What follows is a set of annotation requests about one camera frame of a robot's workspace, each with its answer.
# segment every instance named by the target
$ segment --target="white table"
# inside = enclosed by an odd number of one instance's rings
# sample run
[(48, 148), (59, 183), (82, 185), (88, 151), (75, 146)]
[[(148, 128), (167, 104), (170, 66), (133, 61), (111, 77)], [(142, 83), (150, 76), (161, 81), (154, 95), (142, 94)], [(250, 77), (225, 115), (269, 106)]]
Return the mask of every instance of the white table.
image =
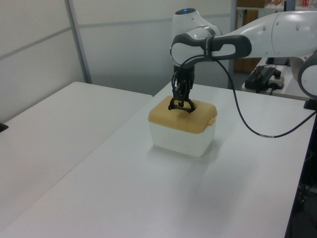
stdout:
[[(262, 58), (260, 62), (257, 64), (259, 65), (266, 65), (266, 60), (267, 58)], [(273, 96), (278, 96), (278, 97), (284, 97), (284, 98), (292, 98), (292, 99), (297, 99), (297, 100), (304, 100), (307, 101), (309, 100), (309, 96), (307, 96), (299, 87), (298, 82), (294, 78), (292, 74), (292, 69), (289, 66), (286, 65), (277, 65), (276, 67), (277, 70), (281, 71), (281, 76), (284, 77), (284, 87), (282, 89), (277, 89), (274, 90), (272, 95)], [(245, 92), (253, 92), (255, 93), (255, 90), (248, 89), (245, 87), (245, 84), (243, 83), (242, 85), (242, 91)], [(271, 89), (267, 89), (266, 91), (260, 91), (260, 94), (266, 94), (269, 95), (271, 92)]]
[(76, 82), (8, 121), (0, 133), (0, 231), (151, 98)]
[[(214, 103), (215, 139), (200, 158), (153, 146), (148, 113), (129, 121), (18, 217), (0, 238), (283, 238), (314, 118), (269, 139), (242, 123), (230, 90), (194, 85)], [(303, 101), (237, 92), (245, 120), (283, 133), (311, 111)]]

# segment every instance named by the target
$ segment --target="floor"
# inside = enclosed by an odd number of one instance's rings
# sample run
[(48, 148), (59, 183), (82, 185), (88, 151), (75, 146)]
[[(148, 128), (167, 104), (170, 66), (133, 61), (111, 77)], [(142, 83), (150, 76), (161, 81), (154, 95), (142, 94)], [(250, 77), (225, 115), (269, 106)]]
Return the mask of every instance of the floor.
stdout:
[(234, 88), (236, 90), (241, 91), (241, 87), (242, 87), (243, 83), (247, 80), (249, 75), (250, 74), (248, 74), (248, 73), (237, 73), (237, 72), (234, 72), (233, 75), (232, 75)]

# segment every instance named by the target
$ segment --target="yellow lid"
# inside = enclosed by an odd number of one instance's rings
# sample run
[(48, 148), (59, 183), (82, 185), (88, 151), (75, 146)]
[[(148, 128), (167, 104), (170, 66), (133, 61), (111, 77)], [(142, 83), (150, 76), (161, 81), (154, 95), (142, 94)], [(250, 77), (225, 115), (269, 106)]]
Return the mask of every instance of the yellow lid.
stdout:
[[(194, 134), (204, 132), (207, 126), (215, 122), (217, 109), (213, 104), (192, 100), (196, 109), (192, 113), (188, 113), (178, 109), (169, 110), (171, 99), (172, 96), (168, 96), (153, 108), (148, 120), (155, 124)], [(190, 108), (189, 103), (184, 102), (184, 107)]]

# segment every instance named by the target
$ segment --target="white wall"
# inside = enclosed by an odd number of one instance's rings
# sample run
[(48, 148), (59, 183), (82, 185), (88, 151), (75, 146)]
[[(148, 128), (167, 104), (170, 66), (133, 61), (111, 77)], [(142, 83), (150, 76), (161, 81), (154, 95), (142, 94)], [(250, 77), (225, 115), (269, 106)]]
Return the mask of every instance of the white wall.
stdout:
[(84, 81), (64, 0), (0, 1), (0, 122)]
[[(155, 95), (171, 79), (171, 23), (182, 8), (230, 32), (231, 0), (74, 0), (92, 83)], [(214, 62), (197, 64), (195, 82), (227, 88)]]

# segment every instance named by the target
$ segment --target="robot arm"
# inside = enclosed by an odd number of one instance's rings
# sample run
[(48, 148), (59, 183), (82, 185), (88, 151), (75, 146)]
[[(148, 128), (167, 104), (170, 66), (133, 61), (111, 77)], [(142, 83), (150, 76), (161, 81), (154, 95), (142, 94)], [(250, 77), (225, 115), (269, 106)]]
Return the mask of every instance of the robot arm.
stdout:
[[(181, 18), (188, 28), (182, 26)], [(191, 9), (189, 12), (188, 9), (183, 9), (173, 18), (174, 40), (170, 53), (174, 65), (184, 69), (202, 61), (311, 55), (317, 50), (316, 23), (315, 11), (281, 12), (262, 17), (236, 31), (222, 35), (219, 28), (208, 25), (197, 11)], [(298, 76), (301, 89), (315, 99), (316, 72), (317, 54), (306, 60)]]

